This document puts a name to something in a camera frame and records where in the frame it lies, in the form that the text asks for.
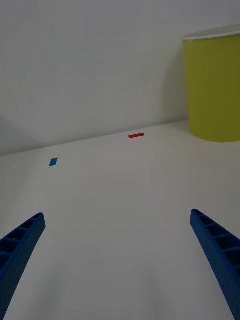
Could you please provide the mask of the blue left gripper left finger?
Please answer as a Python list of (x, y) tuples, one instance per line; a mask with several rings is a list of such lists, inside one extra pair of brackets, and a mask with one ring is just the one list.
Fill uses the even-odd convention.
[(46, 228), (37, 213), (0, 240), (0, 319), (3, 320), (29, 259)]

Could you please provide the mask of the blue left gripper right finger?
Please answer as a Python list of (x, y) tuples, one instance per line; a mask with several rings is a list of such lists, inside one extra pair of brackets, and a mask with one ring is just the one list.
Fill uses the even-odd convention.
[(197, 209), (190, 225), (235, 320), (240, 319), (240, 239)]

